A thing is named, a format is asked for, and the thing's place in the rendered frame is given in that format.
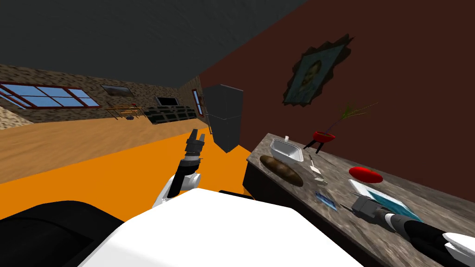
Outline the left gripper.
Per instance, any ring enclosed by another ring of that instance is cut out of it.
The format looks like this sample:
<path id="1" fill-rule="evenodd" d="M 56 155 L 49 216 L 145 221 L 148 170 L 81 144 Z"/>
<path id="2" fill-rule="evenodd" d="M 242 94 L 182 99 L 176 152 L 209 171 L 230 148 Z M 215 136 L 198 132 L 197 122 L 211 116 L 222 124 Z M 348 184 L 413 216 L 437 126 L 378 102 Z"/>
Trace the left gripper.
<path id="1" fill-rule="evenodd" d="M 197 139 L 198 130 L 193 129 L 191 132 L 191 138 L 186 140 L 186 154 L 187 155 L 200 155 L 204 146 L 205 134 L 201 134 L 199 140 Z"/>

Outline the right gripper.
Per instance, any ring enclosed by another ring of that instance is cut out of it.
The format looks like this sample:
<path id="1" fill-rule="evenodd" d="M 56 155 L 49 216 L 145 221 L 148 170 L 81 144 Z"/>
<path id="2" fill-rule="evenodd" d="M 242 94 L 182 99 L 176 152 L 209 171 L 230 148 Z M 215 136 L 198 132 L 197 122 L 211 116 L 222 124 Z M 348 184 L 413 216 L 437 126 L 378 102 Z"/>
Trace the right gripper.
<path id="1" fill-rule="evenodd" d="M 386 210 L 381 204 L 369 197 L 359 196 L 351 208 L 343 204 L 340 204 L 340 206 L 369 223 L 385 222 Z"/>

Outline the small blue card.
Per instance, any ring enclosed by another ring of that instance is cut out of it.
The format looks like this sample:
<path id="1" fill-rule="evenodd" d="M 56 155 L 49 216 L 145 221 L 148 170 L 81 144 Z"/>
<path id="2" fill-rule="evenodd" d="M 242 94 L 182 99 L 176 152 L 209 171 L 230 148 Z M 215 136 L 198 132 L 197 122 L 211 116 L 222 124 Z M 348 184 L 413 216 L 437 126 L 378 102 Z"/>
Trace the small blue card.
<path id="1" fill-rule="evenodd" d="M 333 202 L 332 199 L 322 195 L 321 193 L 319 192 L 315 192 L 315 196 L 316 198 L 322 202 L 325 206 L 329 207 L 330 209 L 334 210 L 334 211 L 337 211 L 337 208 L 336 208 L 336 205 L 335 203 Z"/>

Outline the dark grey fridge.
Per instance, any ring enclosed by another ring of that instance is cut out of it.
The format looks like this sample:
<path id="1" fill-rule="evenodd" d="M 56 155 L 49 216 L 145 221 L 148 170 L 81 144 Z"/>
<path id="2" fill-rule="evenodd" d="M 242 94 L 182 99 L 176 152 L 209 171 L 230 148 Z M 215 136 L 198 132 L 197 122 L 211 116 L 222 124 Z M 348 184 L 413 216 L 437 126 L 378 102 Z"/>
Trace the dark grey fridge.
<path id="1" fill-rule="evenodd" d="M 225 153 L 239 145 L 244 92 L 218 84 L 203 89 L 213 140 Z"/>

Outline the narrow red-framed window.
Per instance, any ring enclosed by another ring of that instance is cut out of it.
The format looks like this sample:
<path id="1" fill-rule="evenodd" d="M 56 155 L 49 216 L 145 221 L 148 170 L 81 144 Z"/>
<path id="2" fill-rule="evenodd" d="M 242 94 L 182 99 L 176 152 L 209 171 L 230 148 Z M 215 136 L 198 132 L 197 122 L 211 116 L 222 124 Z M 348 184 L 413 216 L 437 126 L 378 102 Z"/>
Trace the narrow red-framed window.
<path id="1" fill-rule="evenodd" d="M 199 116 L 205 118 L 205 110 L 204 110 L 204 105 L 201 99 L 201 95 L 199 94 L 197 89 L 193 89 L 192 94 L 193 94 L 193 99 L 196 103 L 197 112 Z"/>

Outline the dark sofa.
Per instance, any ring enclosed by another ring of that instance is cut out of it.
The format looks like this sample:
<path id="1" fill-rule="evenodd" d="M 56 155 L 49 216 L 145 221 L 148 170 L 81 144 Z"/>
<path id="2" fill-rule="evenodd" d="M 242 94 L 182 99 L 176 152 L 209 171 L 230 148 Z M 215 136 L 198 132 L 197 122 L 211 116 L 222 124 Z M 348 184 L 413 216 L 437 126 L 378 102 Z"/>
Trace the dark sofa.
<path id="1" fill-rule="evenodd" d="M 146 108 L 145 116 L 152 124 L 195 119 L 196 113 L 189 106 L 157 106 Z"/>

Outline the red tomato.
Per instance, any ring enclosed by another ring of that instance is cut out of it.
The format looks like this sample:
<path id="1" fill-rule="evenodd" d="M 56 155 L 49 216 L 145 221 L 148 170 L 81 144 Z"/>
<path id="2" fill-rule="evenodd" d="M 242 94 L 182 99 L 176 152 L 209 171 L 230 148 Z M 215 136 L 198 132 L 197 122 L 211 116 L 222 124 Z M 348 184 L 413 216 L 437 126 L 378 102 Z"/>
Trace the red tomato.
<path id="1" fill-rule="evenodd" d="M 376 184 L 383 181 L 379 173 L 361 166 L 352 167 L 348 172 L 353 178 L 363 183 Z"/>

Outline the white and teal book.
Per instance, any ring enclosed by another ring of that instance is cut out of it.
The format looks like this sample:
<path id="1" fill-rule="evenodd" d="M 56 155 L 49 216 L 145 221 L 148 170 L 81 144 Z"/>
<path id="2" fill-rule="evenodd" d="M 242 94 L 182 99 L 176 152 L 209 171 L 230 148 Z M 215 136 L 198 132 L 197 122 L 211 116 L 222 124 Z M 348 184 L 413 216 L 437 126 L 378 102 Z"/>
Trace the white and teal book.
<path id="1" fill-rule="evenodd" d="M 365 186 L 357 182 L 356 180 L 349 179 L 348 182 L 357 193 L 370 197 L 371 199 L 375 200 L 377 203 L 383 205 L 395 214 L 405 215 L 416 221 L 423 222 L 408 206 L 406 206 L 401 201 L 387 194 L 384 194 L 376 189 Z"/>

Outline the brown bread loaf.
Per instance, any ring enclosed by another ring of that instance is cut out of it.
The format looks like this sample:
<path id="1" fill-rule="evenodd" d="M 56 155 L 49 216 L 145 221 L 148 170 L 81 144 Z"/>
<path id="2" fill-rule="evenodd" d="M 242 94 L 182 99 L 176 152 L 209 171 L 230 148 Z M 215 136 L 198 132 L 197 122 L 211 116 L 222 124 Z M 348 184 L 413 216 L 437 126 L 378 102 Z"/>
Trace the brown bread loaf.
<path id="1" fill-rule="evenodd" d="M 303 180 L 300 175 L 280 160 L 267 155 L 262 155 L 259 160 L 262 165 L 284 181 L 297 187 L 303 186 Z"/>

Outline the red pot with plant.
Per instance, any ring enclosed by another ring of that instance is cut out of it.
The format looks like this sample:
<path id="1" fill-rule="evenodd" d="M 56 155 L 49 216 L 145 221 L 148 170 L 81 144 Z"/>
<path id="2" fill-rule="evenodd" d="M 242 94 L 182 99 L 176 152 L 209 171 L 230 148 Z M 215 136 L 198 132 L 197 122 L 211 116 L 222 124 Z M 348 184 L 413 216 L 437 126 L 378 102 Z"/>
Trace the red pot with plant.
<path id="1" fill-rule="evenodd" d="M 330 134 L 329 132 L 335 125 L 337 125 L 337 123 L 349 117 L 365 114 L 364 112 L 365 109 L 368 109 L 376 104 L 377 103 L 373 103 L 373 104 L 370 104 L 369 106 L 359 108 L 359 109 L 354 109 L 348 104 L 343 114 L 341 115 L 341 117 L 335 123 L 333 123 L 333 125 L 328 130 L 326 130 L 325 132 L 320 132 L 320 131 L 314 132 L 314 134 L 312 135 L 312 140 L 309 142 L 309 144 L 307 144 L 303 148 L 303 150 L 313 146 L 316 143 L 319 143 L 319 146 L 315 152 L 316 154 L 318 154 L 318 152 L 322 149 L 325 143 L 328 143 L 336 138 L 334 135 Z"/>

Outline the wooden table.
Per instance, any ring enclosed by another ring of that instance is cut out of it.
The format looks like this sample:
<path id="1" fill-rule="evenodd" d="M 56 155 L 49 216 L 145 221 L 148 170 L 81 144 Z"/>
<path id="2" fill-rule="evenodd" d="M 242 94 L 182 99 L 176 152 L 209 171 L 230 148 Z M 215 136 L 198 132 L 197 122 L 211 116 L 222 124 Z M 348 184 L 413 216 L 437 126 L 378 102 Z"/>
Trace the wooden table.
<path id="1" fill-rule="evenodd" d="M 118 120 L 118 118 L 126 118 L 126 117 L 136 117 L 139 116 L 146 116 L 141 107 L 136 105 L 127 106 L 127 105 L 116 105 L 110 108 L 103 108 L 103 110 L 107 111 L 113 118 Z"/>

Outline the white rectangular basin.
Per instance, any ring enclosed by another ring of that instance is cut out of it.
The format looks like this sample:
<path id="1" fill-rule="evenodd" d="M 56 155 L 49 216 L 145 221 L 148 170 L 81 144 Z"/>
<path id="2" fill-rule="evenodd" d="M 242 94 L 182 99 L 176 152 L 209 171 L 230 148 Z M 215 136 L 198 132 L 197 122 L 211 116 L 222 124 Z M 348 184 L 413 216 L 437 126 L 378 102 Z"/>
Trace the white rectangular basin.
<path id="1" fill-rule="evenodd" d="M 284 139 L 273 139 L 270 151 L 274 158 L 285 164 L 296 164 L 304 161 L 302 149 L 289 140 L 289 136 Z"/>

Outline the dark framed landscape picture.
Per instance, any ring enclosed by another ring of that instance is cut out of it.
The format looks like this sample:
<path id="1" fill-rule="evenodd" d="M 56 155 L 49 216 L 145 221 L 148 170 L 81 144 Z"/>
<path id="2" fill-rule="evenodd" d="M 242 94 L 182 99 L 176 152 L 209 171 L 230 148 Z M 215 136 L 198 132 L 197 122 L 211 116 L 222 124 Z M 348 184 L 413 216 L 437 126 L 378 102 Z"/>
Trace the dark framed landscape picture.
<path id="1" fill-rule="evenodd" d="M 117 97 L 134 97 L 132 91 L 127 87 L 112 86 L 112 85 L 101 85 L 101 87 L 106 91 L 109 96 Z"/>

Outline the dark framed portrait picture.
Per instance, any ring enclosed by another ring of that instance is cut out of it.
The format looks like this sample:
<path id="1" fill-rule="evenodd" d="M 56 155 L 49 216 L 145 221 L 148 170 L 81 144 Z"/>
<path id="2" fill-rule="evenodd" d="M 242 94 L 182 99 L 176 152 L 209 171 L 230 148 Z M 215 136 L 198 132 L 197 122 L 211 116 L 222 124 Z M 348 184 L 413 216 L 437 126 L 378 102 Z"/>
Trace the dark framed portrait picture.
<path id="1" fill-rule="evenodd" d="M 302 107 L 310 105 L 333 78 L 336 65 L 351 54 L 348 45 L 352 40 L 346 34 L 334 42 L 326 41 L 318 47 L 309 47 L 293 66 L 293 76 L 287 83 L 282 103 Z"/>

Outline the wide red-framed window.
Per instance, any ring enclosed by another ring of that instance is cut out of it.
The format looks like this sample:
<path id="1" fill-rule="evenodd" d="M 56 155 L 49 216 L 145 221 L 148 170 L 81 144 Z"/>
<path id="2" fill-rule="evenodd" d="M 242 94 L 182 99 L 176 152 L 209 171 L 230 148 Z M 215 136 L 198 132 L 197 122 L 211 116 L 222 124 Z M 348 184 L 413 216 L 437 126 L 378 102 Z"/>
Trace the wide red-framed window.
<path id="1" fill-rule="evenodd" d="M 101 106 L 80 88 L 0 82 L 0 97 L 21 109 L 81 109 Z"/>

